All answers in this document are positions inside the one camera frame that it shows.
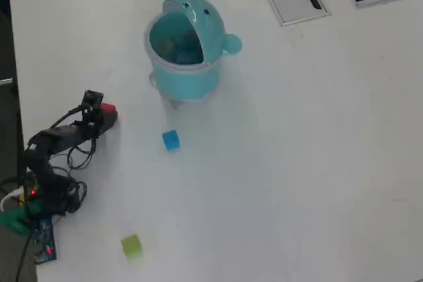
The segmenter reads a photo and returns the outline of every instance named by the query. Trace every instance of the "dark floor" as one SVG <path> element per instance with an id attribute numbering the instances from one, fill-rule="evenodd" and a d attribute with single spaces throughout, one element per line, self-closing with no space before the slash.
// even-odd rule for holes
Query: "dark floor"
<path id="1" fill-rule="evenodd" d="M 20 140 L 19 98 L 16 86 L 15 51 L 9 0 L 0 0 L 0 80 L 14 84 L 0 86 L 0 181 L 17 175 Z M 0 282 L 13 282 L 26 238 L 0 226 Z M 21 282 L 36 282 L 32 250 L 29 248 L 20 275 Z"/>

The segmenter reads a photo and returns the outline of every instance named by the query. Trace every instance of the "black cable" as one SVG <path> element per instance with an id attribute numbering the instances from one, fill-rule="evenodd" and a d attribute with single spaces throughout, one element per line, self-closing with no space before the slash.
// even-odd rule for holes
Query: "black cable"
<path id="1" fill-rule="evenodd" d="M 86 169 L 88 167 L 88 165 L 90 165 L 91 160 L 93 159 L 93 155 L 94 155 L 94 153 L 96 151 L 96 148 L 97 148 L 97 141 L 96 141 L 95 138 L 91 139 L 91 148 L 90 148 L 89 151 L 82 150 L 79 147 L 72 147 L 69 150 L 69 152 L 67 153 L 67 165 L 68 165 L 68 167 L 71 170 L 84 170 L 84 169 Z M 73 162 L 72 162 L 72 152 L 74 150 L 79 151 L 79 152 L 84 153 L 84 154 L 87 155 L 87 157 L 85 158 L 85 160 L 81 164 L 78 164 L 76 166 L 74 166 L 73 165 Z"/>
<path id="2" fill-rule="evenodd" d="M 88 105 L 85 105 L 85 104 L 81 104 L 81 105 L 79 105 L 78 107 L 76 107 L 76 108 L 74 108 L 74 109 L 72 109 L 72 110 L 70 110 L 70 111 L 68 111 L 67 113 L 66 113 L 66 115 L 64 115 L 64 116 L 62 116 L 58 121 L 56 121 L 55 123 L 53 123 L 52 124 L 52 126 L 50 127 L 50 128 L 55 128 L 55 127 L 57 127 L 58 126 L 58 124 L 59 123 L 61 123 L 63 120 L 65 120 L 66 118 L 68 118 L 68 117 L 70 117 L 70 116 L 72 116 L 72 115 L 75 115 L 75 114 L 77 114 L 78 112 L 82 112 L 83 110 L 85 110 L 85 109 L 88 109 L 89 108 L 89 106 Z"/>
<path id="3" fill-rule="evenodd" d="M 24 264 L 24 259 L 25 259 L 26 251 L 28 250 L 28 246 L 29 246 L 29 243 L 31 241 L 31 238 L 32 238 L 32 235 L 30 234 L 28 236 L 28 238 L 26 239 L 24 248 L 22 250 L 22 254 L 20 255 L 19 265 L 18 265 L 18 271 L 16 272 L 15 282 L 19 282 L 19 275 L 20 275 L 20 272 L 22 271 L 22 266 Z"/>

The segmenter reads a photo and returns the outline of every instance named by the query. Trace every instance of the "white cable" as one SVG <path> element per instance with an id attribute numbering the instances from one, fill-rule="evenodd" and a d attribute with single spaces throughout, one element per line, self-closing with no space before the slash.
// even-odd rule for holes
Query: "white cable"
<path id="1" fill-rule="evenodd" d="M 24 193 L 24 188 L 23 186 L 11 191 L 9 194 L 7 194 L 5 197 L 3 197 L 3 199 L 0 201 L 0 211 L 4 212 L 4 208 L 3 205 L 5 204 L 5 201 L 7 201 L 9 198 L 11 197 L 16 197 L 16 196 L 21 196 Z"/>

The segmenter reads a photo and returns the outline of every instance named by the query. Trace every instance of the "bin lid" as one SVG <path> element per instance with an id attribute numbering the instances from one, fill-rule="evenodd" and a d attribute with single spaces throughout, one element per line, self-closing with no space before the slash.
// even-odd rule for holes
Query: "bin lid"
<path id="1" fill-rule="evenodd" d="M 204 63 L 212 64 L 220 56 L 236 54 L 241 50 L 241 40 L 226 34 L 225 25 L 216 8 L 206 0 L 165 0 L 163 13 L 180 11 L 194 27 L 202 45 Z"/>

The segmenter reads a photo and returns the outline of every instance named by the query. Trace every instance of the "green object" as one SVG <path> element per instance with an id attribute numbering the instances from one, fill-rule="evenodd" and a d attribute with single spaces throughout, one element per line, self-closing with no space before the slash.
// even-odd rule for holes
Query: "green object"
<path id="1" fill-rule="evenodd" d="M 121 243 L 122 247 L 124 248 L 125 256 L 128 259 L 132 259 L 142 255 L 143 248 L 136 234 L 123 238 Z"/>
<path id="2" fill-rule="evenodd" d="M 41 213 L 41 201 L 31 201 L 28 204 L 30 212 L 36 216 Z M 12 229 L 19 236 L 29 236 L 31 230 L 26 226 L 29 221 L 26 217 L 25 207 L 13 209 L 12 211 L 6 211 L 0 213 L 0 225 L 6 226 Z"/>

